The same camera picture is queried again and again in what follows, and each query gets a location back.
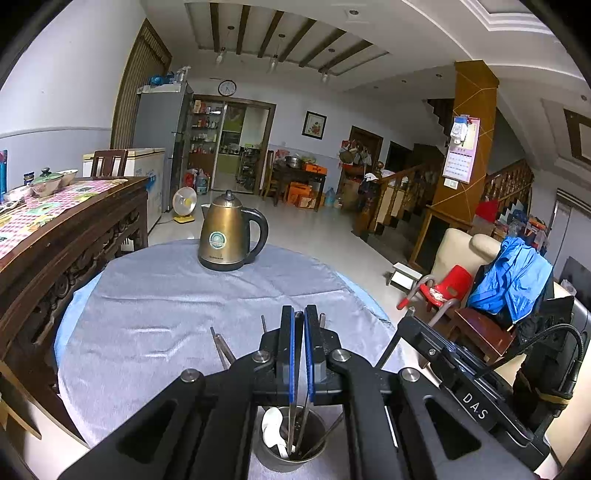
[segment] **teapot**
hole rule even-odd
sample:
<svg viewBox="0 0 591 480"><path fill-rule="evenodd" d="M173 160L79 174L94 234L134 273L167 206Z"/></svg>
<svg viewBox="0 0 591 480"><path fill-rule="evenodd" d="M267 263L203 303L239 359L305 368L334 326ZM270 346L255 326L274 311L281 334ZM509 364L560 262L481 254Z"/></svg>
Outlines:
<svg viewBox="0 0 591 480"><path fill-rule="evenodd" d="M199 261L210 270L232 271L249 264L267 243L269 224L258 210L242 206L231 190L201 205L203 226L199 241ZM251 247L250 222L261 230L255 248Z"/></svg>

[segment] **white floor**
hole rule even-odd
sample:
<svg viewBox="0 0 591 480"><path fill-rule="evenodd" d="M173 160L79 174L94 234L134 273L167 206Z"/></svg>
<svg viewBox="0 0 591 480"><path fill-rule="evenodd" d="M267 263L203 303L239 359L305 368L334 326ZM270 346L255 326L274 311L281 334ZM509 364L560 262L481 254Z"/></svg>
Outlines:
<svg viewBox="0 0 591 480"><path fill-rule="evenodd" d="M199 197L200 203L209 203L210 192ZM391 286L386 286L385 275L392 265L368 244L351 233L352 218L345 212L332 208L300 210L294 206L280 203L273 207L272 199L262 200L258 196L239 195L247 207L260 210L269 223L268 243L289 248L302 254L315 257L336 271L349 277L365 289L384 309L392 322L402 318L404 311L396 309L397 303L404 295ZM195 211L196 220L192 223L179 225L171 220L171 213L165 213L149 235L150 245L180 239L199 238L203 216L201 210ZM258 238L258 229L251 227L253 240ZM418 368L417 355L412 348L401 342L404 358L410 367ZM59 430L44 417L36 408L35 417L43 440L39 441L28 436L25 441L25 460L40 480L54 480L68 465L84 454L85 448ZM542 478L554 478L557 466L549 457L538 468Z"/></svg>
<svg viewBox="0 0 591 480"><path fill-rule="evenodd" d="M248 192L252 193L250 190L247 190L236 182L236 176L233 173L224 173L222 171L218 171L214 178L213 178L213 188L216 190L232 190L233 192Z"/></svg>

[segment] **doorway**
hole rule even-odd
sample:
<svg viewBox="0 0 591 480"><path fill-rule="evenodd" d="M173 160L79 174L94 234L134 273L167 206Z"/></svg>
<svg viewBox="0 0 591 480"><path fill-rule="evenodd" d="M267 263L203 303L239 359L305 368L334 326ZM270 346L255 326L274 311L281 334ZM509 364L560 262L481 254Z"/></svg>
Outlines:
<svg viewBox="0 0 591 480"><path fill-rule="evenodd" d="M258 194L275 104L194 95L189 168L210 177L212 190Z"/></svg>
<svg viewBox="0 0 591 480"><path fill-rule="evenodd" d="M391 171L404 170L411 153L413 153L413 151L409 148L398 145L396 142L390 142L390 148L388 149L388 156L384 168Z"/></svg>
<svg viewBox="0 0 591 480"><path fill-rule="evenodd" d="M382 151L384 138L368 132L363 128L352 126L349 134L349 141L353 140L361 142L361 144L368 149L372 159L371 169L369 169L369 171L373 170L376 162L379 160L379 153Z"/></svg>

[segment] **small wooden table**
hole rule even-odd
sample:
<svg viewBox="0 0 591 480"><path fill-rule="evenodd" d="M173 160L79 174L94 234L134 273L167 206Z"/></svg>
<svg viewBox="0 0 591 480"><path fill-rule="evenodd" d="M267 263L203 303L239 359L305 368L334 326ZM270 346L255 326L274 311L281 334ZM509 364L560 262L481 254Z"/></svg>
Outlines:
<svg viewBox="0 0 591 480"><path fill-rule="evenodd" d="M463 308L446 313L450 321L443 336L455 342L460 335L465 335L482 351L488 365L502 357L515 338L517 329L507 332L474 309Z"/></svg>
<svg viewBox="0 0 591 480"><path fill-rule="evenodd" d="M279 202L279 196L284 188L288 188L292 181L317 181L320 183L318 189L318 195L316 196L316 205L314 205L314 211L317 212L320 208L320 202L322 200L322 192L324 190L324 182L326 181L326 174L316 173L313 171L305 171L300 168L291 168L283 161L278 161L273 166L273 175L279 182L275 196L273 197L273 205L277 206Z"/></svg>

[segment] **beige armchair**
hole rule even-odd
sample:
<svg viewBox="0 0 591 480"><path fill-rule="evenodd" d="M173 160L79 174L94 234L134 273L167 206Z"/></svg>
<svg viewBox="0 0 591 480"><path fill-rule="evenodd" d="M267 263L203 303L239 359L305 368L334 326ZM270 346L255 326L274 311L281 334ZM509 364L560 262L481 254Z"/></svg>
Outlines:
<svg viewBox="0 0 591 480"><path fill-rule="evenodd" d="M477 233L474 236L455 228L449 228L437 250L435 263L431 274L437 281L443 279L454 265L461 265L472 275L475 275L481 265L492 262L501 243L493 238ZM570 295L564 288L554 282L554 296L556 298ZM513 359L503 365L498 373L512 384L525 355ZM546 433L558 459L564 465L573 454L575 448L591 425L591 352L583 361L579 373L579 380L574 389L574 396L569 406L552 422Z"/></svg>

